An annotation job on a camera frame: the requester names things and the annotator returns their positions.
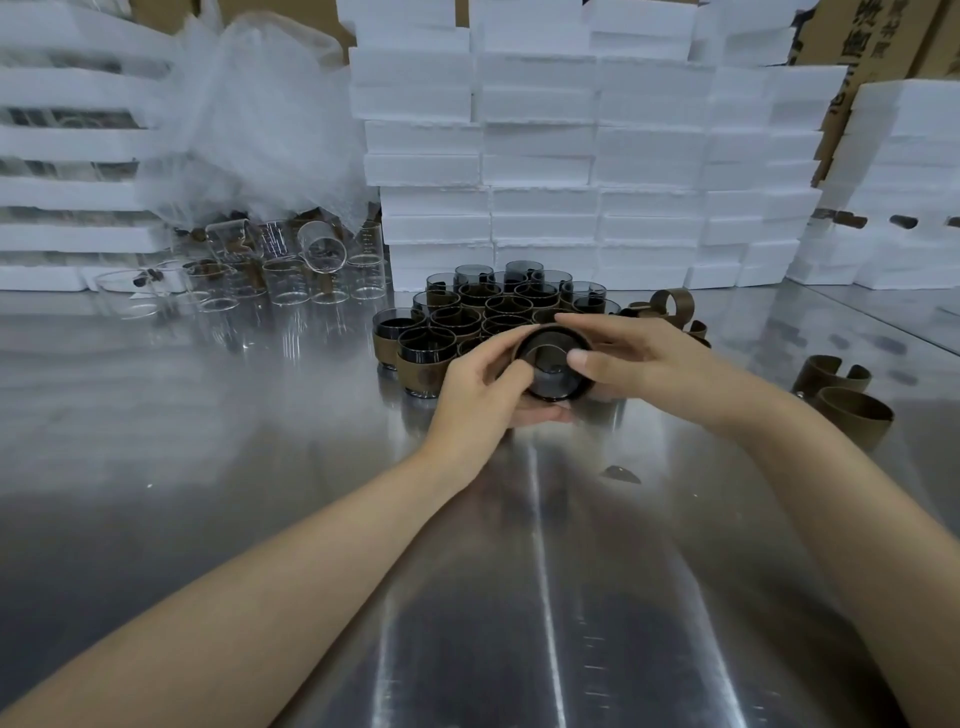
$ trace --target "forearm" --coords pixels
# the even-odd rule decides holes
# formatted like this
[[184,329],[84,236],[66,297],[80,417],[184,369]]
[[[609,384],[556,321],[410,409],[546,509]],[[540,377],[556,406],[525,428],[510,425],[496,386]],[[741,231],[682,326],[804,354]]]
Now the forearm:
[[770,400],[739,438],[915,728],[960,725],[960,546],[812,408]]
[[108,635],[0,726],[268,725],[456,490],[409,458]]

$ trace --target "stack of foam boxes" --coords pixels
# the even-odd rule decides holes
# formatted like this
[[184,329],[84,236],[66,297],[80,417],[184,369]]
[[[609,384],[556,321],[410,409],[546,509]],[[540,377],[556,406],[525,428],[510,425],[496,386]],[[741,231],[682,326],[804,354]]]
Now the stack of foam boxes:
[[960,84],[860,87],[821,183],[824,219],[807,228],[791,279],[869,288],[960,285]]
[[[133,187],[136,163],[159,145],[131,110],[155,95],[174,40],[39,0],[0,3],[0,47],[0,289],[84,290],[168,256],[170,231]],[[125,61],[141,75],[122,73]]]
[[[796,3],[771,2],[753,24],[752,0],[723,4],[719,62],[785,61]],[[358,12],[353,110],[395,288],[527,258],[614,289],[782,280],[817,206],[815,130],[845,69],[689,62],[706,9],[474,0],[469,38],[449,19],[395,39]]]

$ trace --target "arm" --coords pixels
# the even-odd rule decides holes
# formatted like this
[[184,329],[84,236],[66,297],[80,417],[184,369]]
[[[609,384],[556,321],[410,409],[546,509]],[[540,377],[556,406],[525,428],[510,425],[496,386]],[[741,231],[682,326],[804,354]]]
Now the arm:
[[960,543],[812,407],[656,319],[558,317],[612,342],[569,363],[743,447],[914,728],[960,725]]
[[[516,362],[488,384],[490,373],[526,332],[450,365],[417,452],[103,638],[0,715],[0,728],[268,725],[418,531],[489,459],[533,370]],[[559,407],[520,416],[569,418]]]

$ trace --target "cardboard box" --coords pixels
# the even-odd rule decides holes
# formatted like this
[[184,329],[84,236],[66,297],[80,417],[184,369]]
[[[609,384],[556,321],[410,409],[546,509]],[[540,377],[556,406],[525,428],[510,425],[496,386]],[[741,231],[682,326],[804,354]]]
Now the cardboard box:
[[850,67],[824,119],[817,181],[827,175],[857,89],[861,84],[907,76],[940,3],[833,0],[820,3],[804,23],[794,43],[791,64]]

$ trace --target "clear glass cup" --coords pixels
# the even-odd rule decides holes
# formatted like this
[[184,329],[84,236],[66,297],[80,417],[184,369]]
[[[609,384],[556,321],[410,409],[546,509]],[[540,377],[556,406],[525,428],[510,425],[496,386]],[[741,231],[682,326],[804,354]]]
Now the clear glass cup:
[[313,303],[342,303],[349,298],[344,266],[347,246],[332,226],[320,220],[307,223],[297,233],[300,255],[313,271]]
[[306,263],[298,257],[268,260],[263,264],[263,279],[274,305],[298,305],[310,300]]

